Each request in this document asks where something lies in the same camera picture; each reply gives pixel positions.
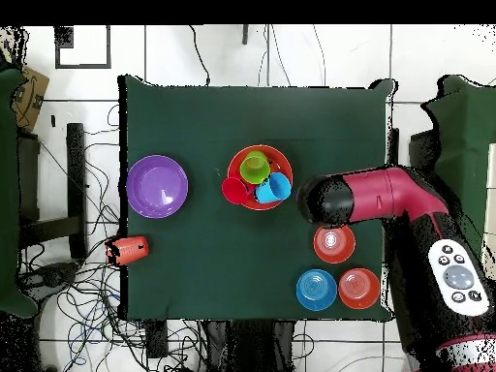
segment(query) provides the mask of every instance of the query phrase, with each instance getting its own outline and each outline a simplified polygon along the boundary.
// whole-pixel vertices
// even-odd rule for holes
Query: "floor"
[[[252,24],[248,45],[241,44],[240,24],[195,26],[198,49],[209,71],[210,86],[267,86],[264,25]],[[84,124],[86,146],[95,142],[117,143],[118,107],[116,77],[135,75],[160,85],[204,85],[205,72],[188,26],[111,26],[111,68],[55,69],[54,34],[51,27],[25,27],[30,37],[26,64],[50,77],[50,84],[34,132],[65,169],[66,124]],[[60,50],[60,63],[106,64],[105,26],[76,26],[74,48]],[[387,102],[392,124],[400,130],[400,163],[408,165],[408,138],[431,128],[420,103],[436,96],[437,79],[445,74],[463,74],[478,83],[496,78],[496,35],[489,25],[286,25],[274,24],[270,32],[270,86],[326,84],[330,87],[368,87],[379,78],[394,78],[399,83],[394,105]],[[55,126],[51,117],[55,116]],[[107,133],[94,134],[100,131]],[[102,169],[109,178],[105,202],[118,215],[118,147],[97,145],[86,150],[86,160]],[[66,177],[42,148],[39,160],[39,208],[41,219],[67,215]],[[95,176],[88,173],[88,196],[100,197]],[[116,225],[95,224],[98,210],[88,202],[89,245],[116,231]],[[31,247],[35,256],[39,247]],[[38,264],[68,261],[67,239],[46,244]],[[104,260],[103,249],[95,252],[89,263]],[[118,287],[117,275],[112,284]],[[145,372],[135,361],[140,349],[124,344],[109,354],[109,343],[99,342],[95,334],[85,347],[75,321],[87,317],[91,304],[78,314],[74,301],[90,301],[86,294],[72,292],[53,296],[42,316],[41,347],[45,364],[62,370],[75,354],[80,358],[68,372]],[[180,329],[182,322],[170,322],[170,329]],[[313,342],[303,343],[302,333]],[[181,345],[184,332],[176,333],[172,349]],[[296,372],[401,372],[403,354],[395,321],[385,325],[372,322],[300,321],[296,325],[294,357],[312,353],[294,361]],[[105,366],[95,369],[107,358]],[[161,367],[173,359],[166,358]],[[188,363],[198,363],[194,350]]]

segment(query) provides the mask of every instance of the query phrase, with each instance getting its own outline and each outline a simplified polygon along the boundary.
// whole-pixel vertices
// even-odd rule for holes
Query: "control panel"
[[[476,317],[489,308],[481,280],[465,249],[440,239],[429,250],[429,262],[445,304],[461,315]]]

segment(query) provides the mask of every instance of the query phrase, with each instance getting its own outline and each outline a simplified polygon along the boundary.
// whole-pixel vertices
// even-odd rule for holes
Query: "red plate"
[[[348,226],[332,230],[320,227],[314,235],[314,250],[326,263],[342,263],[355,251],[355,236]]]
[[[288,177],[291,185],[293,186],[293,172],[291,170],[290,163],[288,159],[284,156],[282,152],[276,150],[269,145],[252,145],[250,147],[243,148],[239,151],[234,158],[231,160],[231,163],[228,167],[228,177],[240,177],[239,175],[239,166],[243,162],[244,158],[248,154],[248,152],[252,150],[259,150],[267,157],[268,163],[270,165],[270,172],[282,172],[284,175]],[[251,194],[248,199],[242,204],[246,208],[255,209],[258,211],[266,210],[273,208],[279,205],[281,201],[268,202],[266,204],[260,204],[255,201],[255,197]]]
[[[379,278],[368,269],[353,268],[339,280],[339,297],[353,309],[368,308],[377,301],[381,292]]]

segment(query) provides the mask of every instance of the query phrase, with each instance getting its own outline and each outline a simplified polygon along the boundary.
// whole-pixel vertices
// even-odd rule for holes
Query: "purple bowl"
[[[173,159],[150,155],[129,170],[126,182],[129,205],[148,218],[164,218],[177,211],[188,195],[186,172]]]

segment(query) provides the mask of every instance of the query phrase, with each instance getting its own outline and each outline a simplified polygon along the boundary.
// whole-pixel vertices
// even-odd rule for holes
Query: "blue cup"
[[[282,172],[273,172],[255,189],[255,199],[261,204],[285,200],[291,194],[291,182]]]
[[[299,277],[296,297],[310,311],[325,310],[337,297],[336,281],[322,269],[309,269]]]

